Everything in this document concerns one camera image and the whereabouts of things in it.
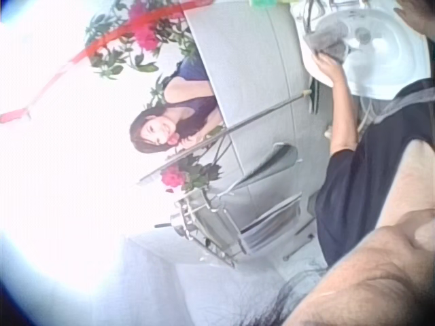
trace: woman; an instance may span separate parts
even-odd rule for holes
[[[222,123],[204,64],[197,52],[185,58],[164,88],[165,105],[142,111],[130,139],[142,153],[190,148]]]

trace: woman's dark hair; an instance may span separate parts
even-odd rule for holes
[[[142,111],[130,126],[130,140],[135,148],[141,153],[158,153],[160,151],[167,151],[172,148],[172,145],[162,144],[154,145],[146,143],[141,137],[141,130],[143,125],[149,120],[149,116],[162,115],[168,108],[171,107],[183,107],[183,103],[159,105],[157,107],[151,107]],[[207,117],[200,115],[192,115],[190,118],[178,122],[176,132],[179,134],[180,139],[192,136],[196,134],[205,123]]]

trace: man's arm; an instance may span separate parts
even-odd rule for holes
[[[334,113],[332,118],[331,156],[344,149],[355,151],[358,144],[355,103],[347,86],[343,68],[325,54],[313,56],[313,60],[334,83],[332,88]]]
[[[164,90],[164,99],[168,103],[180,103],[193,98],[213,96],[208,80],[185,80],[182,77],[174,77]]]
[[[394,11],[414,31],[435,41],[435,7],[432,0],[398,0],[400,8]]]

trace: skin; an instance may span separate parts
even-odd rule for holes
[[[398,0],[397,2],[402,7],[402,9],[394,9],[397,15],[413,30],[435,41],[434,8],[424,0]]]
[[[284,324],[414,325],[434,299],[435,211],[376,229],[325,276]]]
[[[425,3],[418,0],[398,3],[403,10],[396,12],[405,22],[434,39],[431,26],[435,19],[428,14]],[[331,146],[331,153],[340,148],[352,149],[355,141],[352,130],[356,130],[353,104],[348,98],[337,98],[346,96],[340,80],[343,71],[330,60],[316,59],[319,68],[335,80],[334,88],[342,88],[334,91],[336,146]],[[342,139],[346,135],[350,140]],[[423,313],[422,303],[433,305],[435,152],[430,145],[417,141],[407,148],[405,157],[377,228],[333,266],[285,326],[416,325],[415,319]]]
[[[355,151],[358,145],[356,108],[347,86],[345,72],[340,64],[325,54],[313,55],[313,60],[320,71],[334,83],[332,88],[334,113],[330,145],[331,156],[344,149]]]
[[[164,99],[168,103],[180,103],[191,98],[214,96],[210,81],[189,80],[174,77],[164,90]]]

